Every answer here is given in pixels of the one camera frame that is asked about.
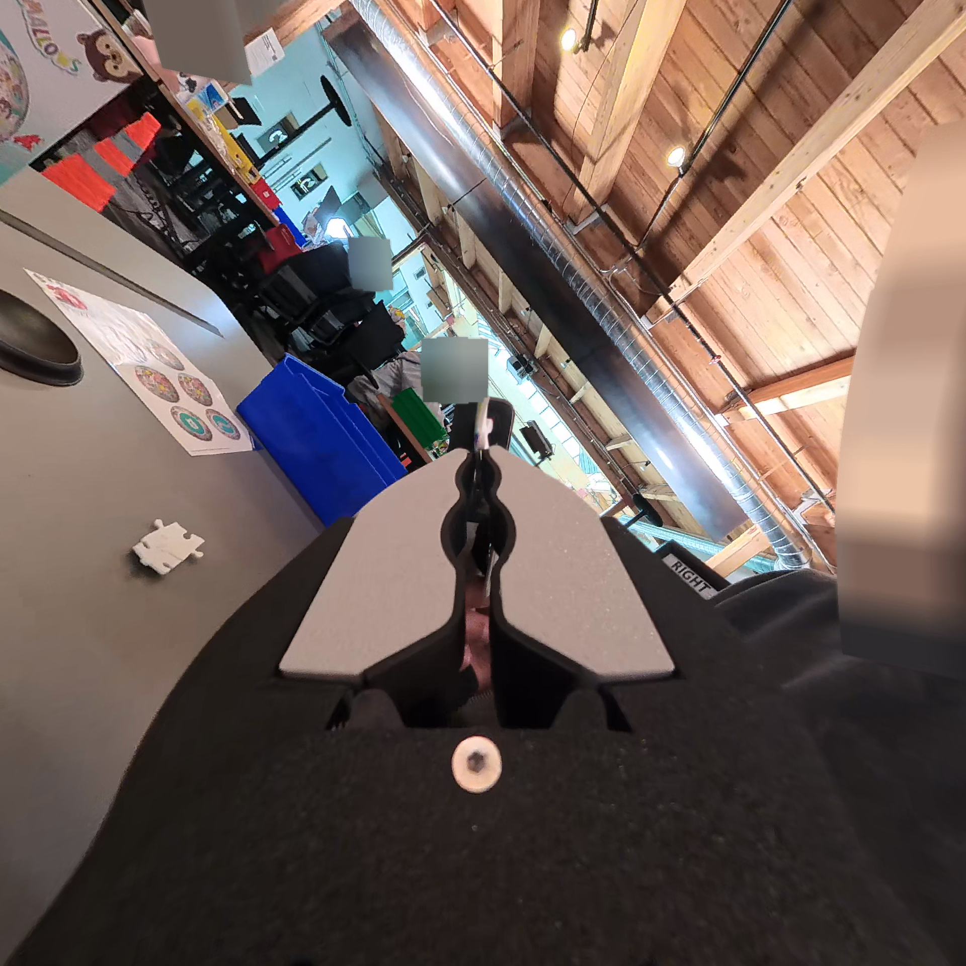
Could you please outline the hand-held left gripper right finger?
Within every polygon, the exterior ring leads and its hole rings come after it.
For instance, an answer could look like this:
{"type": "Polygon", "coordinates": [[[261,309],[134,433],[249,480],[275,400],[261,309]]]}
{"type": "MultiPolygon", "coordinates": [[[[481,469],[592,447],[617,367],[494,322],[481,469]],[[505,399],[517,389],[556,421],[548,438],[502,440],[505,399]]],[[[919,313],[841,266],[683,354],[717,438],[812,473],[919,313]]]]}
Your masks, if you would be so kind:
{"type": "Polygon", "coordinates": [[[491,674],[501,724],[550,727],[570,694],[661,681],[674,661],[600,517],[560,481],[485,455],[497,560],[491,674]]]}

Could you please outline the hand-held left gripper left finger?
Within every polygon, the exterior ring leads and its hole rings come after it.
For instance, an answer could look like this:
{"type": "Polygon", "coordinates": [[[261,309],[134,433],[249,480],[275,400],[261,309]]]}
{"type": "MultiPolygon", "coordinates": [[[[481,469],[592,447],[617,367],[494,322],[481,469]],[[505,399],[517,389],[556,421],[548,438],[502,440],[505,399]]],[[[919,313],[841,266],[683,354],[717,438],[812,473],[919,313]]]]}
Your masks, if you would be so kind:
{"type": "Polygon", "coordinates": [[[287,683],[385,693],[404,724],[452,725],[465,697],[466,502],[474,458],[455,449],[353,517],[279,662],[287,683]]]}

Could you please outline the white puzzle piece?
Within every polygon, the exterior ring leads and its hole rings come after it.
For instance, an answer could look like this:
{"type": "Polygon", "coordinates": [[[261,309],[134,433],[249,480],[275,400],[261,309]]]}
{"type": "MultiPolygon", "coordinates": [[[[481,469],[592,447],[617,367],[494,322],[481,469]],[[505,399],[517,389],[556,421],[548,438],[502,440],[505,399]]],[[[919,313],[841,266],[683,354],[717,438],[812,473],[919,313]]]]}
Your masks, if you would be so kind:
{"type": "Polygon", "coordinates": [[[147,534],[144,542],[150,545],[152,551],[161,554],[165,559],[175,563],[175,566],[189,558],[200,559],[204,556],[200,549],[205,540],[196,534],[190,534],[178,523],[164,525],[161,520],[155,520],[154,530],[147,534]]]}
{"type": "MultiPolygon", "coordinates": [[[[486,397],[477,404],[473,429],[473,477],[470,487],[467,518],[477,527],[489,525],[489,503],[484,489],[484,454],[490,446],[490,433],[494,428],[494,420],[489,417],[490,398],[486,397]]],[[[483,598],[489,606],[491,597],[492,574],[497,561],[497,553],[492,544],[489,530],[485,534],[486,566],[482,569],[484,575],[483,598]]]]}
{"type": "Polygon", "coordinates": [[[161,554],[157,554],[152,551],[150,545],[147,545],[144,542],[145,537],[138,541],[131,550],[140,564],[150,569],[153,573],[164,576],[183,563],[182,562],[175,566],[170,566],[170,564],[175,563],[175,561],[169,561],[161,554]]]}

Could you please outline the white printed instruction leaflet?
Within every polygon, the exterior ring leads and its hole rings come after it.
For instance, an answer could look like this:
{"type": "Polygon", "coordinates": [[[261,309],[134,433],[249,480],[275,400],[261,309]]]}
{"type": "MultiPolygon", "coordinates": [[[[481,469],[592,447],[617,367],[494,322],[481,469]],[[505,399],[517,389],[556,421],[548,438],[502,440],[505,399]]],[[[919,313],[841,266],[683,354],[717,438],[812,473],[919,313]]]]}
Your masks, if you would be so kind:
{"type": "Polygon", "coordinates": [[[150,316],[26,272],[189,455],[254,449],[248,429],[215,382],[150,316]]]}

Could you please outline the colourful puzzle ball box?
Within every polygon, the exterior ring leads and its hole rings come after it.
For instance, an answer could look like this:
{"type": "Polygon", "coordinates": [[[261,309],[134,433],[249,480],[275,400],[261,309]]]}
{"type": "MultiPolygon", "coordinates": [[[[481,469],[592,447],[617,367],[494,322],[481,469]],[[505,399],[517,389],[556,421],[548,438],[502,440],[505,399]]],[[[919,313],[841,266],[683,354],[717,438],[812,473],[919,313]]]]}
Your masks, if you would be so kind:
{"type": "Polygon", "coordinates": [[[2,184],[141,76],[86,3],[3,1],[2,184]]]}

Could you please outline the wooden workbench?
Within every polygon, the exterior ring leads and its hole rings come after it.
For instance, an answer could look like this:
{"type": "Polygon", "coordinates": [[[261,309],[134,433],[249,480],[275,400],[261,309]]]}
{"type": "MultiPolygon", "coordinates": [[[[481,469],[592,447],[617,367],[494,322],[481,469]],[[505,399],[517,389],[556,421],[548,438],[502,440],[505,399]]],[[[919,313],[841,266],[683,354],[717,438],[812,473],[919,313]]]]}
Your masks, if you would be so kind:
{"type": "Polygon", "coordinates": [[[400,452],[403,454],[401,462],[407,468],[407,472],[414,472],[421,466],[430,465],[433,462],[432,457],[417,441],[416,436],[406,425],[404,419],[395,411],[391,401],[381,393],[378,394],[377,398],[390,421],[390,425],[393,427],[392,431],[400,441],[400,452]]]}

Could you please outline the blue object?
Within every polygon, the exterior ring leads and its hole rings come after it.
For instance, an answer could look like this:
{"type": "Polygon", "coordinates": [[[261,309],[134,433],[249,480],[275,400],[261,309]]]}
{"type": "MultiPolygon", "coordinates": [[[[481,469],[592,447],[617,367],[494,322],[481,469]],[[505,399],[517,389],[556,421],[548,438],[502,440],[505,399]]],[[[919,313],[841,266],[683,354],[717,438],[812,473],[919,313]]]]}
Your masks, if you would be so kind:
{"type": "Polygon", "coordinates": [[[236,410],[325,526],[356,515],[407,474],[343,387],[294,356],[236,410]]]}

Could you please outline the green plastic bin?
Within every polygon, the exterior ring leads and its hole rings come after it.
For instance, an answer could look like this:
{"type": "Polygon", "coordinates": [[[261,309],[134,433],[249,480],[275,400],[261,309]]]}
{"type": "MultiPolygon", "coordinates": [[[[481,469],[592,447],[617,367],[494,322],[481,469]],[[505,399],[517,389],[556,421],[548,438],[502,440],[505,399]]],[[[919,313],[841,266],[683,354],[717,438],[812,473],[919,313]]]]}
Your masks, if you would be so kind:
{"type": "Polygon", "coordinates": [[[445,449],[449,436],[441,417],[431,411],[414,388],[405,388],[392,397],[391,405],[423,449],[427,452],[442,452],[445,449]]]}

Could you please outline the person's dark grey garment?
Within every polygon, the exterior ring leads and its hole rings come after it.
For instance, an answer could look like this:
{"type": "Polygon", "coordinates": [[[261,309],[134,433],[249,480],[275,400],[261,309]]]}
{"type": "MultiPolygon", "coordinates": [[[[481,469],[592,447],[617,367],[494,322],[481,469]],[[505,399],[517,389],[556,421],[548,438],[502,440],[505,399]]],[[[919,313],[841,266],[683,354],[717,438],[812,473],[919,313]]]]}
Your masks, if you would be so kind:
{"type": "Polygon", "coordinates": [[[756,575],[712,600],[795,704],[865,849],[950,964],[965,963],[964,639],[839,622],[837,582],[756,575]]]}

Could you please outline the black office chair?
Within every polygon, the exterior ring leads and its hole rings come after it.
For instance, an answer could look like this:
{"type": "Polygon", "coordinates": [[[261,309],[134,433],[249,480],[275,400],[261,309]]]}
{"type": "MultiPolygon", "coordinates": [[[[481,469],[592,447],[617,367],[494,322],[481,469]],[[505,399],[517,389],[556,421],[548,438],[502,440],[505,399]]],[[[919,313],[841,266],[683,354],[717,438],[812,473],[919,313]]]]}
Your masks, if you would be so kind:
{"type": "Polygon", "coordinates": [[[341,241],[285,260],[259,280],[254,299],[280,318],[292,355],[342,386],[356,377],[374,382],[403,353],[405,329],[374,292],[353,285],[341,241]]]}

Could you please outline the black round stand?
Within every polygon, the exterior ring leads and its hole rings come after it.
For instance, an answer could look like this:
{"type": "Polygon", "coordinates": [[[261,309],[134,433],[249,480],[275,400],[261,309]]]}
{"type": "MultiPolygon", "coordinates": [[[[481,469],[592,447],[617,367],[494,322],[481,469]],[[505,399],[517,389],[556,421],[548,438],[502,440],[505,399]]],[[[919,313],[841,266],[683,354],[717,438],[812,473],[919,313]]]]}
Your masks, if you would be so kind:
{"type": "Polygon", "coordinates": [[[1,369],[55,387],[84,376],[79,348],[54,320],[22,298],[1,291],[1,369]]]}

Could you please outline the orange striped cones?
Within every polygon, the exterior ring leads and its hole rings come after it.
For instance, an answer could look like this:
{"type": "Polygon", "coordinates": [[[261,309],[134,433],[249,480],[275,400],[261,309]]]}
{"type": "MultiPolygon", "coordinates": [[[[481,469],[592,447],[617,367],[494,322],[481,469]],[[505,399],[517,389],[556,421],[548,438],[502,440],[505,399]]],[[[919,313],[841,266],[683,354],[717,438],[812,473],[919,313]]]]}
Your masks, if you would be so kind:
{"type": "Polygon", "coordinates": [[[84,151],[48,165],[42,176],[88,208],[102,213],[144,160],[162,125],[150,112],[84,151]]]}

